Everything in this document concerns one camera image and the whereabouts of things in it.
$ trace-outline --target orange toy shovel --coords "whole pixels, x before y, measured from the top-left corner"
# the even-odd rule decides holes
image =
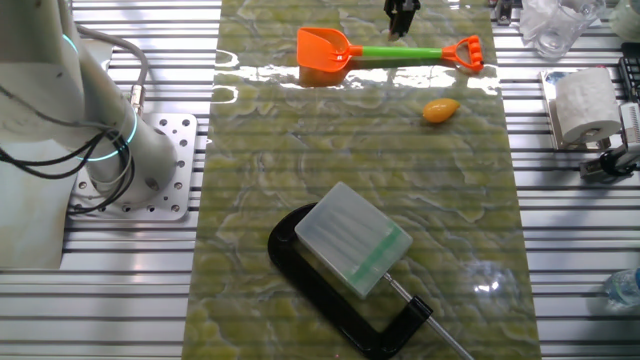
[[[467,43],[471,63],[458,57],[458,47],[464,43]],[[337,72],[342,70],[353,56],[445,59],[476,72],[484,67],[482,47],[477,35],[443,49],[429,49],[351,45],[347,37],[335,29],[300,28],[298,30],[298,64],[300,66]]]

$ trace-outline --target green marble mat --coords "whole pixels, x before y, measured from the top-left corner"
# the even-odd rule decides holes
[[[422,0],[410,36],[393,44],[442,47],[478,34],[489,64],[479,76],[383,63],[335,86],[300,86],[299,27],[387,45],[383,4],[223,1],[183,359],[360,358],[267,254],[278,221],[338,181],[413,236],[391,274],[477,359],[540,358],[484,1]],[[424,125],[423,106],[440,97],[462,106],[450,121]],[[316,265],[378,329],[404,306],[384,281],[361,301]],[[457,359],[428,326],[398,357]]]

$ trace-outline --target bolt hole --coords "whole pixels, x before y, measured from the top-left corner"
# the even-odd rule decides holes
[[[154,179],[154,178],[146,178],[146,179],[144,179],[144,183],[147,184],[149,189],[151,189],[153,191],[160,191],[160,185],[158,185],[158,182],[156,181],[156,179]]]

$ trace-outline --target green stripe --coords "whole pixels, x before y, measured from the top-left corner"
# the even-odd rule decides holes
[[[362,280],[362,277],[364,277],[365,274],[367,274],[369,270],[371,270],[373,264],[380,260],[384,252],[387,251],[396,242],[396,239],[400,235],[400,228],[395,224],[392,224],[392,226],[393,230],[391,230],[391,233],[387,235],[386,238],[382,239],[380,244],[378,244],[378,246],[373,249],[369,257],[367,257],[362,265],[360,265],[360,268],[349,277],[349,282],[351,284],[355,285],[360,282],[360,280]]]

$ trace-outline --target green shovel handle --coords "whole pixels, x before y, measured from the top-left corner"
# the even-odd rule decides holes
[[[440,59],[442,49],[363,46],[362,56]]]

